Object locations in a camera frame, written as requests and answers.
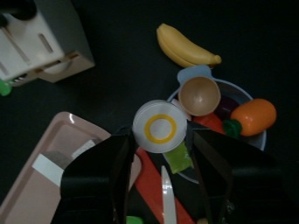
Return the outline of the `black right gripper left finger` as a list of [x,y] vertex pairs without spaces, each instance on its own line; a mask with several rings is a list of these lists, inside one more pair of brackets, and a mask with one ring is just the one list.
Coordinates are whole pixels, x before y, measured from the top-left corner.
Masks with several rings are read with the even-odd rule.
[[126,224],[135,141],[114,135],[67,166],[51,224]]

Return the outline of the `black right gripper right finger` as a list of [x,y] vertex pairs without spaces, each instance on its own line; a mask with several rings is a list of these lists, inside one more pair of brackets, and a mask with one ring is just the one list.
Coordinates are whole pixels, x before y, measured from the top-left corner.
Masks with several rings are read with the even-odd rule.
[[210,224],[299,224],[277,161],[261,149],[197,129],[191,158]]

